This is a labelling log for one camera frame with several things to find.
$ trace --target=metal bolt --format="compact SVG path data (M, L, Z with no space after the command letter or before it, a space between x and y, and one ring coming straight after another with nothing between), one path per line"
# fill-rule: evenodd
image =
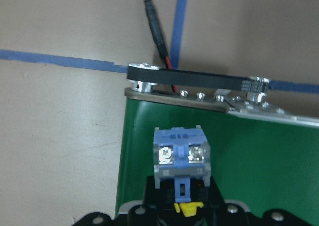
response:
M236 96L236 97L231 98L231 100L232 101L240 101L241 98L240 98L240 96Z
M272 212L271 213L271 218L273 220L276 220L276 221L282 221L284 220L284 216L280 213L280 212Z
M196 95L199 100L204 100L206 96L203 92L198 92Z
M228 205L227 206L227 211L229 211L230 213L234 214L238 212L238 208L236 205Z
M145 208L143 207L143 206L139 206L138 208L136 208L135 209L135 213L137 214L137 215L142 215L142 214L144 214L145 213Z
M263 102L264 96L266 95L266 93L247 92L246 99L254 104L259 104Z
M283 109L281 109L281 108L277 108L276 112L278 114L284 114L285 113L285 111Z
M93 220L92 220L92 223L94 224L94 225L99 225L101 222L103 222L104 221L104 219L101 217L101 216L97 216L97 217L95 217Z
M262 106L263 108L266 108L266 107L269 106L269 103L268 103L267 101L265 101L264 103L261 104L261 106Z
M246 108L249 109L249 110L253 110L253 109L254 109L254 106L252 106L252 105L246 105Z
M187 91L187 90L181 90L180 93L179 93L179 95L180 95L181 97L187 97L187 96L188 96L188 91Z
M215 100L217 102L224 102L224 96L223 95L215 95Z

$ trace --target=silver bracket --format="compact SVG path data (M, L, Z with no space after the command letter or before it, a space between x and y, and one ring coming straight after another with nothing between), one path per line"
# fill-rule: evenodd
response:
M272 105L266 101L260 104L255 104L237 96L232 98L225 97L224 102L229 104L229 110L227 113L237 117L292 125L319 127L319 119L290 114L282 108Z
M147 69L147 70L159 70L161 67L159 66L154 66L154 65L149 65L146 63L130 63L129 66L131 67L136 67L140 69ZM156 83L151 83L151 82L141 82L141 81L134 81L130 80L131 84L131 89L133 91L137 92L143 92L143 93L150 93L153 91L153 87L157 85Z

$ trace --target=screw head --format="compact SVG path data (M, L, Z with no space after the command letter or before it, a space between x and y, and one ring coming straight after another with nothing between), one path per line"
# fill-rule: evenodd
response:
M196 95L199 100L204 100L206 96L203 92L198 92Z
M224 96L223 95L215 95L215 100L217 102L224 102Z
M284 220L284 216L280 212L276 211L271 213L271 218L276 221Z
M202 161L204 159L204 152L200 146L190 146L188 159L191 161Z
M187 91L187 90L181 90L180 93L179 93L179 95L180 95L181 97L187 97L187 96L188 96L188 91Z
M232 101L241 101L241 97L240 96L236 96L236 97L233 97L231 98Z
M232 213L232 214L235 214L238 212L238 208L236 205L228 205L227 206L227 211Z
M261 104L261 106L262 106L263 108L266 108L266 107L269 106L269 103L268 103L267 101L265 101L264 103Z
M254 109L254 106L252 106L252 105L246 105L246 108L249 109L249 110L253 110L253 109Z
M173 161L173 148L163 147L159 150L159 161L161 164L172 163Z
M97 216L92 220L92 223L94 225L99 225L100 223L102 223L104 221L104 218L102 218L101 216Z
M146 211L146 210L145 210L145 208L144 208L142 205L135 209L135 213L136 213L137 215L142 215L142 214L145 213L145 211Z
M284 113L285 113L285 111L284 111L283 109L281 109L281 108L278 108L278 109L276 110L276 112L277 112L278 114L284 114Z

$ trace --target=black timing belt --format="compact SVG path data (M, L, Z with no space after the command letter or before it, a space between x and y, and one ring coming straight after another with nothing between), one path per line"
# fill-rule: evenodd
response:
M252 80L245 77L208 74L182 70L150 70L133 66L128 67L127 79L156 84L227 89L256 93L266 93L268 88L268 83Z

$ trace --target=yellow tab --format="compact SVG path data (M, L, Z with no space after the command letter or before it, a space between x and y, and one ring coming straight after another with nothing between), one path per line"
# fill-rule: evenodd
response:
M185 217L195 216L197 214L197 207L204 207L203 202L190 202L190 203L180 203L181 210L183 211Z
M175 207L176 212L180 213L179 204L178 203L174 203L174 207Z

